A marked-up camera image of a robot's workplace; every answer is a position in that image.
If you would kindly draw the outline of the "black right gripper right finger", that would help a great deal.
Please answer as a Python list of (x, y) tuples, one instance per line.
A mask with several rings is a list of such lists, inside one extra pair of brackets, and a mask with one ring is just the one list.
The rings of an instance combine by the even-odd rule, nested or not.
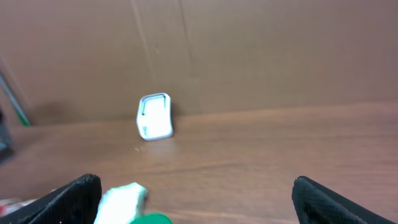
[(294, 180), (292, 201), (300, 224), (394, 224), (314, 180)]

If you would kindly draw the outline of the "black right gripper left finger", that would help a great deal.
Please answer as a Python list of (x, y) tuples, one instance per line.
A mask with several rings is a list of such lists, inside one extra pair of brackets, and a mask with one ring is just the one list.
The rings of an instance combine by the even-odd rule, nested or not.
[(1, 218), (3, 224), (93, 224), (102, 197), (101, 179), (85, 174)]

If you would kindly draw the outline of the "teal white snack packet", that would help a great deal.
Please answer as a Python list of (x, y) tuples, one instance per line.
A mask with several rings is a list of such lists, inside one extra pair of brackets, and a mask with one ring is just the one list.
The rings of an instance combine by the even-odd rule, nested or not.
[(94, 224), (130, 224), (143, 215), (147, 194), (137, 182), (109, 189), (99, 202)]

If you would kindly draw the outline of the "white brown snack bag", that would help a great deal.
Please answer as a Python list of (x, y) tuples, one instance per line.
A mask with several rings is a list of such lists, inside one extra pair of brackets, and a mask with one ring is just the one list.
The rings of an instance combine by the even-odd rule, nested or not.
[(0, 199), (0, 217), (15, 212), (16, 210), (25, 207), (26, 205), (34, 202), (35, 199), (20, 200), (18, 198)]

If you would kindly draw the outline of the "green lid Knorr jar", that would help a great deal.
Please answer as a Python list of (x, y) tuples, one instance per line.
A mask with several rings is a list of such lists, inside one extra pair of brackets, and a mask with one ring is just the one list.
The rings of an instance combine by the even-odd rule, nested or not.
[(162, 213), (148, 213), (133, 219), (130, 224), (173, 224), (173, 222)]

